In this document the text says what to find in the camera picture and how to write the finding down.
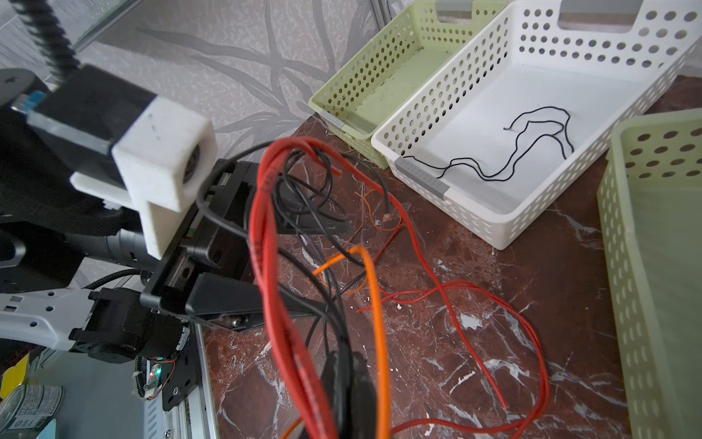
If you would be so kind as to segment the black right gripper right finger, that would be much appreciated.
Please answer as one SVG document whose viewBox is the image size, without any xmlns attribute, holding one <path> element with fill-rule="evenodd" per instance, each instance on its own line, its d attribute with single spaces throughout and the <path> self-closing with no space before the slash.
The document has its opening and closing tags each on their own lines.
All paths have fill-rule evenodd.
<svg viewBox="0 0 702 439">
<path fill-rule="evenodd" d="M 375 438 L 377 426 L 377 392 L 366 358 L 353 353 L 353 437 Z"/>
</svg>

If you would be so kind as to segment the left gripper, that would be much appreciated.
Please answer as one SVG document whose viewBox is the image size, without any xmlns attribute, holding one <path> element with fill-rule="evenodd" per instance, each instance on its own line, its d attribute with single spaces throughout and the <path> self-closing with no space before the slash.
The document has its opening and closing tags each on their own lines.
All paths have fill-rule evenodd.
<svg viewBox="0 0 702 439">
<path fill-rule="evenodd" d="M 336 221 L 321 211 L 295 213 L 272 205 L 258 211 L 258 222 L 270 213 L 280 235 L 346 235 L 348 219 Z M 141 305 L 211 329 L 247 331 L 265 325 L 263 297 L 253 284 L 245 239 L 227 232 L 194 207 L 155 268 Z"/>
</svg>

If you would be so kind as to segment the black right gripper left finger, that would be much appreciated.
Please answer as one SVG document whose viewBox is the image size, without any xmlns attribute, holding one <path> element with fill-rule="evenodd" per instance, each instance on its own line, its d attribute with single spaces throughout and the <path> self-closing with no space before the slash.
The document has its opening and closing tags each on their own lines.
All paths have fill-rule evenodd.
<svg viewBox="0 0 702 439">
<path fill-rule="evenodd" d="M 327 355 L 321 382 L 330 404 L 339 438 L 350 437 L 350 393 L 352 369 L 349 356 L 333 351 Z"/>
</svg>

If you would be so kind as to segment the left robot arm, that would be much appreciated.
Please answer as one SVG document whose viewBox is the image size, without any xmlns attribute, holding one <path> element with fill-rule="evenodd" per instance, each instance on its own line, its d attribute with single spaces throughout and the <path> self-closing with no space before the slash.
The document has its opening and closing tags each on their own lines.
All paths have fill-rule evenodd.
<svg viewBox="0 0 702 439">
<path fill-rule="evenodd" d="M 124 363 L 190 326 L 264 323 L 243 223 L 256 164 L 217 173 L 207 117 L 93 66 L 1 72 L 1 335 Z"/>
</svg>

